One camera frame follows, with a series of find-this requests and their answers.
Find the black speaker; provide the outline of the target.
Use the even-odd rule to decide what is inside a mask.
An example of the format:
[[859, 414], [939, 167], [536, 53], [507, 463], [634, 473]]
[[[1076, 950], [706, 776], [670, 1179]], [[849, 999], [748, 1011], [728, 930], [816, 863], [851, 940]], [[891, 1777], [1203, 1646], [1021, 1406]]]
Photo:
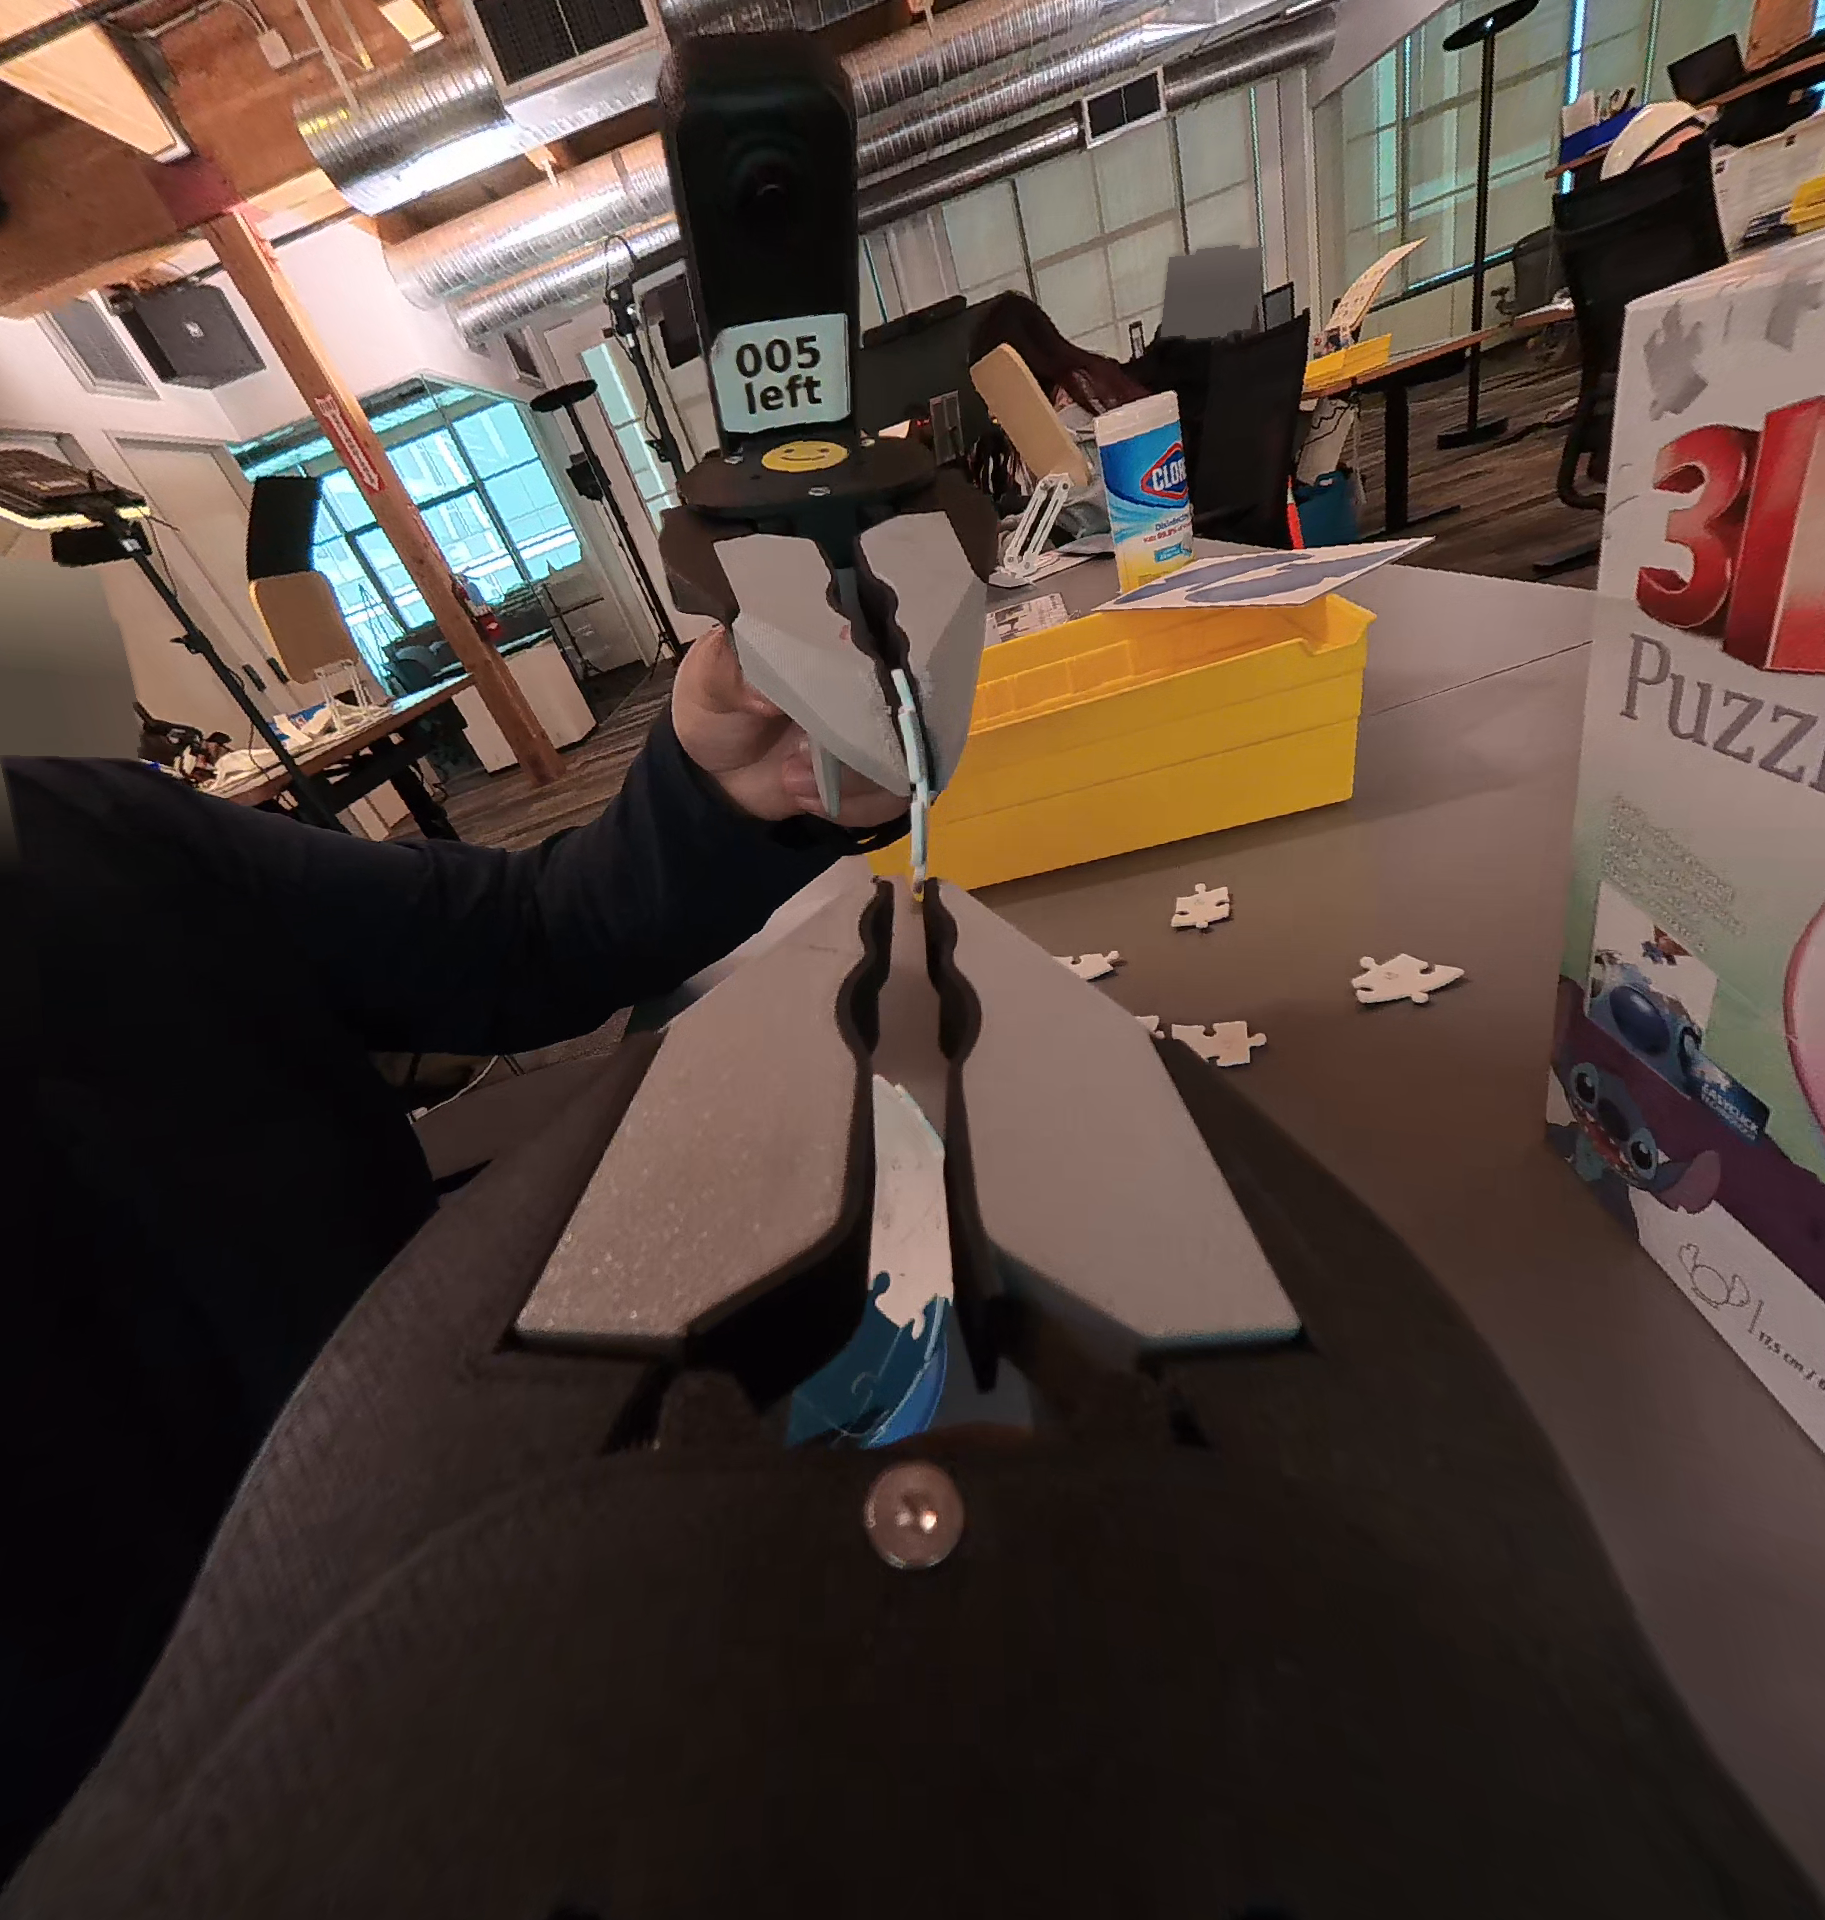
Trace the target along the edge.
[[163, 383], [210, 393], [265, 371], [265, 361], [216, 286], [128, 286], [110, 290], [105, 301]]

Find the puzzle ball box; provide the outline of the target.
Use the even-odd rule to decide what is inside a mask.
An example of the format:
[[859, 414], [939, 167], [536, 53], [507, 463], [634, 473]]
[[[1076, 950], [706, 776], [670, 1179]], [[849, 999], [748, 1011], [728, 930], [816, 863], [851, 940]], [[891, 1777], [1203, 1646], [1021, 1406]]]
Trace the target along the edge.
[[1628, 306], [1547, 1136], [1825, 1455], [1825, 229]]

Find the blue and white puzzle card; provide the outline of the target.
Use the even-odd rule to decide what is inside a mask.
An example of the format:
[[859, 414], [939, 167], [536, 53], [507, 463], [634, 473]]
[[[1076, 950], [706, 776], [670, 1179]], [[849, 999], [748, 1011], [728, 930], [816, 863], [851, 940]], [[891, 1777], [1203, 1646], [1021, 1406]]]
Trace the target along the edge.
[[1255, 549], [1200, 558], [1148, 585], [1118, 594], [1101, 614], [1285, 609], [1336, 594], [1347, 585], [1418, 556], [1430, 536], [1365, 541], [1308, 549]]

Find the beige paddle on white stand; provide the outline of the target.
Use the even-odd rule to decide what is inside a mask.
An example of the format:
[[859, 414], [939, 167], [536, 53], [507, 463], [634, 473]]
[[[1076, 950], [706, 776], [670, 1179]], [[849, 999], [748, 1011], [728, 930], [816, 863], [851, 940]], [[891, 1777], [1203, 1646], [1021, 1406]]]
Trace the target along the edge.
[[970, 374], [974, 393], [1034, 483], [993, 574], [994, 588], [1022, 588], [1049, 573], [1047, 536], [1068, 503], [1091, 489], [1091, 463], [1016, 347], [997, 346]]
[[324, 574], [307, 570], [255, 579], [248, 592], [290, 682], [320, 694], [329, 734], [360, 725], [390, 706], [390, 693], [374, 680]]

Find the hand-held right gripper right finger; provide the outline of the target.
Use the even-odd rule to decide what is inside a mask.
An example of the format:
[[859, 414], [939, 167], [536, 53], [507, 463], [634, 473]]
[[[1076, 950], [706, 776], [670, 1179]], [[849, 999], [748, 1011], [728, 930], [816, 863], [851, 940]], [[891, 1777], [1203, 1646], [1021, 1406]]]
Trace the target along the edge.
[[1135, 1016], [964, 889], [921, 895], [921, 1116], [974, 1384], [1043, 1348], [1135, 1369], [1297, 1339], [1227, 1174]]

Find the partly built puzzle ball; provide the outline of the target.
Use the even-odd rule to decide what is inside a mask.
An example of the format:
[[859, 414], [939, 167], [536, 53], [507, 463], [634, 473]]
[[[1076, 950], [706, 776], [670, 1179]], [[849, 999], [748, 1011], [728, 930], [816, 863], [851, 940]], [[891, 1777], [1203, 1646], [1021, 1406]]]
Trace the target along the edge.
[[793, 1393], [793, 1449], [877, 1451], [936, 1424], [947, 1390], [954, 1286], [947, 1202], [947, 1061], [933, 978], [928, 909], [936, 889], [921, 863], [883, 878], [877, 901], [883, 978], [869, 1043], [874, 1199], [867, 1304], [841, 1354]]

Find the black monitor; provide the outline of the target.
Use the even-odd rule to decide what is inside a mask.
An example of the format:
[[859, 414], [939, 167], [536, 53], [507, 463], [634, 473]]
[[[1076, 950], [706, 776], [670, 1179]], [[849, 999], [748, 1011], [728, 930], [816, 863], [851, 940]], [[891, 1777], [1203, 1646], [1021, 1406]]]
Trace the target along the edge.
[[933, 303], [864, 333], [856, 355], [856, 421], [866, 435], [931, 419], [939, 396], [974, 399], [970, 303]]

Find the yellow plastic tray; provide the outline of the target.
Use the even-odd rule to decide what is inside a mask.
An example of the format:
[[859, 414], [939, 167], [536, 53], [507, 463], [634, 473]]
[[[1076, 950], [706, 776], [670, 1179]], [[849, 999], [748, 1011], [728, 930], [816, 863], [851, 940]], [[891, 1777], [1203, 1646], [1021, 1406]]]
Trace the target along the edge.
[[1203, 707], [1147, 718], [1099, 703], [973, 734], [936, 804], [939, 826], [962, 826], [1030, 804], [1132, 788], [1261, 823], [1336, 804], [1351, 793], [1356, 710], [1285, 700]]
[[1345, 757], [1222, 755], [1029, 802], [956, 793], [934, 813], [931, 874], [968, 889], [1043, 876], [1342, 804], [1355, 773]]
[[1356, 652], [1376, 614], [1342, 594], [1295, 606], [1091, 614], [993, 646], [973, 703], [973, 738], [1060, 718], [1230, 666], [1237, 684]]

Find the silver air duct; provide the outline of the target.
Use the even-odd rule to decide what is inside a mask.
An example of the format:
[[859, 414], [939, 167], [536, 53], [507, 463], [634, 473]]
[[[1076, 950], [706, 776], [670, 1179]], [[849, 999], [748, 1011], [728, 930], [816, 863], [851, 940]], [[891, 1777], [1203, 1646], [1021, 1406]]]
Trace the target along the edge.
[[[1124, 128], [1089, 104], [1158, 80], [1161, 108], [1326, 61], [1340, 5], [961, 5], [852, 47], [859, 232]], [[659, 135], [386, 249], [398, 292], [472, 344], [603, 301], [679, 250]]]
[[310, 161], [360, 212], [396, 211], [654, 104], [662, 39], [565, 71], [507, 100], [473, 46], [428, 52], [294, 110]]

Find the black round-top pole stand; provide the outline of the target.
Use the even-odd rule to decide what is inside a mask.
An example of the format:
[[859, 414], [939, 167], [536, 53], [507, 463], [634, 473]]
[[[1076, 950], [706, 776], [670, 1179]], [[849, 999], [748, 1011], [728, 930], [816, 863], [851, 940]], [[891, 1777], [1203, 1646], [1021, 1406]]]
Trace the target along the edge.
[[586, 404], [599, 399], [601, 395], [596, 380], [582, 378], [543, 390], [532, 399], [530, 407], [541, 419], [560, 421], [562, 433], [570, 435], [574, 450], [565, 454], [565, 476], [574, 491], [605, 514], [608, 534], [618, 542], [620, 556], [626, 563], [626, 573], [636, 588], [636, 596], [646, 614], [650, 616], [655, 635], [654, 659], [659, 661], [661, 656], [670, 656], [675, 662], [679, 662], [686, 656], [686, 644], [679, 638], [679, 633], [670, 621], [667, 605], [661, 599], [661, 590], [646, 563], [634, 531], [623, 516], [621, 501], [611, 483], [611, 473], [594, 448], [590, 424], [588, 421], [582, 421]]

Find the black floor lamp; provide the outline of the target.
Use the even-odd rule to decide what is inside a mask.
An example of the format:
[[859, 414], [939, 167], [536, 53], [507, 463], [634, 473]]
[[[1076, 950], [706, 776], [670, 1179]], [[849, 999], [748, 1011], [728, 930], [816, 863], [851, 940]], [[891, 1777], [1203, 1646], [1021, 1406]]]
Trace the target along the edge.
[[1466, 18], [1442, 41], [1449, 56], [1477, 53], [1477, 211], [1472, 278], [1472, 334], [1484, 334], [1487, 277], [1492, 264], [1492, 199], [1493, 199], [1493, 124], [1497, 95], [1497, 41], [1521, 25], [1539, 2], [1489, 5], [1482, 13]]

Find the wooden post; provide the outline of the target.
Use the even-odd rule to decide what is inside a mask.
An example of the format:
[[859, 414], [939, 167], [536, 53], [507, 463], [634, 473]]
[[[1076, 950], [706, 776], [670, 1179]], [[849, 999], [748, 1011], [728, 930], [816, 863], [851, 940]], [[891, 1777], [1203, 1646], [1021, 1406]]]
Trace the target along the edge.
[[247, 214], [242, 203], [201, 220], [201, 235], [213, 245], [216, 264], [268, 334], [282, 368], [298, 388], [307, 411], [318, 421], [343, 458], [359, 491], [390, 541], [398, 563], [420, 590], [439, 635], [452, 648], [483, 694], [499, 734], [512, 748], [518, 767], [534, 787], [564, 781], [564, 757], [530, 707], [525, 693], [502, 659], [497, 646], [479, 633], [464, 596], [452, 585], [452, 570], [427, 528], [420, 508], [405, 491], [392, 458], [379, 444], [370, 421], [324, 349], [324, 341], [307, 315], [290, 277]]

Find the person's left hand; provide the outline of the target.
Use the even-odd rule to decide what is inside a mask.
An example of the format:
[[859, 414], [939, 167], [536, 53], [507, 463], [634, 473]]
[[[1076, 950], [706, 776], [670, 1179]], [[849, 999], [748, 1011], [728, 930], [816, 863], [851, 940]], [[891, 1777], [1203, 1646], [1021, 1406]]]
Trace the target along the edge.
[[687, 648], [670, 715], [686, 757], [748, 817], [765, 826], [841, 820], [820, 791], [807, 736], [745, 680], [726, 629], [711, 626]]

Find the white puzzle pieces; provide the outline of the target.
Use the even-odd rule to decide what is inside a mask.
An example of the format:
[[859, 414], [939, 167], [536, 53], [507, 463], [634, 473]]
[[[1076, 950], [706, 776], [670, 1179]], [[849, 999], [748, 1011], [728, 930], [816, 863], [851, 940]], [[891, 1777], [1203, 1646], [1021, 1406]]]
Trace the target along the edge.
[[[1207, 933], [1227, 923], [1235, 918], [1235, 904], [1230, 886], [1194, 884], [1187, 894], [1176, 895], [1169, 926], [1173, 930]], [[1117, 976], [1118, 963], [1120, 954], [1117, 950], [1059, 955], [1063, 969], [1089, 984]], [[1457, 967], [1427, 963], [1408, 951], [1386, 960], [1368, 954], [1358, 958], [1358, 974], [1350, 980], [1350, 992], [1362, 1007], [1427, 1006], [1434, 997], [1459, 984], [1464, 976]], [[1148, 1039], [1180, 1043], [1203, 1064], [1218, 1069], [1248, 1068], [1266, 1046], [1266, 1035], [1244, 1020], [1169, 1022], [1158, 1014], [1142, 1014], [1133, 1020]]]

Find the wipes canister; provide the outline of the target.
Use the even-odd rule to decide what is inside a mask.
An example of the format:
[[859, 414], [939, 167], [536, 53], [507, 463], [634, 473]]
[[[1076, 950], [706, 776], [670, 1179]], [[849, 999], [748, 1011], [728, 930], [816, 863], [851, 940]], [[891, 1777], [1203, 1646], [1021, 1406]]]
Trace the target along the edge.
[[1194, 559], [1192, 493], [1174, 393], [1140, 396], [1092, 422], [1118, 594], [1163, 580]]

